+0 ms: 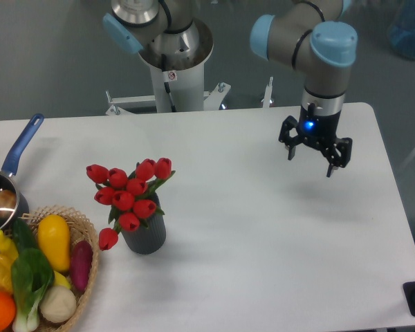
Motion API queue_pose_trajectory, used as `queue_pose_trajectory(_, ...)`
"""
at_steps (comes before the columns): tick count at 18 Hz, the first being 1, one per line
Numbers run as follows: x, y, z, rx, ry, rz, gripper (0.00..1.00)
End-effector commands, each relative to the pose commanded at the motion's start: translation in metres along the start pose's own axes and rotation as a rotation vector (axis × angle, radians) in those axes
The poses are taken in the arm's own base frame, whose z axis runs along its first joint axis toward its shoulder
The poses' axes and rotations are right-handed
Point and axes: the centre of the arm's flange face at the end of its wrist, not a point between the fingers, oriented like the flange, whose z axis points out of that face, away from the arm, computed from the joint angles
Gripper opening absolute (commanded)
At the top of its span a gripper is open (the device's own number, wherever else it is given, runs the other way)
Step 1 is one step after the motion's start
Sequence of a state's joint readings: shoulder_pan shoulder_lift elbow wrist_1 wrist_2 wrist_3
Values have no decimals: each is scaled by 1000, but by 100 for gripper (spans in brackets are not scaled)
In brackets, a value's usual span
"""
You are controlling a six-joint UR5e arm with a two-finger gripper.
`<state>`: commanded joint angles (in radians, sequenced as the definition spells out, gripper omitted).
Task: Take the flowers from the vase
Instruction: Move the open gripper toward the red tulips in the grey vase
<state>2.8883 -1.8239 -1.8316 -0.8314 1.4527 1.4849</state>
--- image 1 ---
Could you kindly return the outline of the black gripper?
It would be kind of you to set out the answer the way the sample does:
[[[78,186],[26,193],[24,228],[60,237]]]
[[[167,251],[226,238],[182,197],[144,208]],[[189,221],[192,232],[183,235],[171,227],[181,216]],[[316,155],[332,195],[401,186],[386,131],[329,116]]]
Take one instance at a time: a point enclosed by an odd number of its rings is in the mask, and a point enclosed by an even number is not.
[[[288,150],[288,160],[294,158],[296,146],[301,144],[320,150],[329,163],[326,176],[330,178],[335,169],[348,165],[353,140],[336,135],[340,111],[330,116],[317,116],[314,113],[316,110],[314,104],[307,109],[301,107],[299,122],[293,116],[288,116],[282,122],[279,141]]]

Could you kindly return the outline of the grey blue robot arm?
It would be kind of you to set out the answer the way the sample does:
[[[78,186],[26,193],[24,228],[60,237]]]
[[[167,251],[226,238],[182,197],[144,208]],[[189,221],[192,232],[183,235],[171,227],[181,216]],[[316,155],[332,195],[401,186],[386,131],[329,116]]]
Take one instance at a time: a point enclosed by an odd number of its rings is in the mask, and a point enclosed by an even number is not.
[[[250,33],[254,54],[306,77],[300,115],[283,121],[279,141],[293,157],[298,145],[319,151],[329,169],[346,167],[352,140],[337,137],[358,36],[340,21],[349,1],[296,1],[282,17],[263,15]],[[189,1],[112,1],[104,30],[149,66],[160,113],[201,111],[204,64],[213,49],[210,29]]]

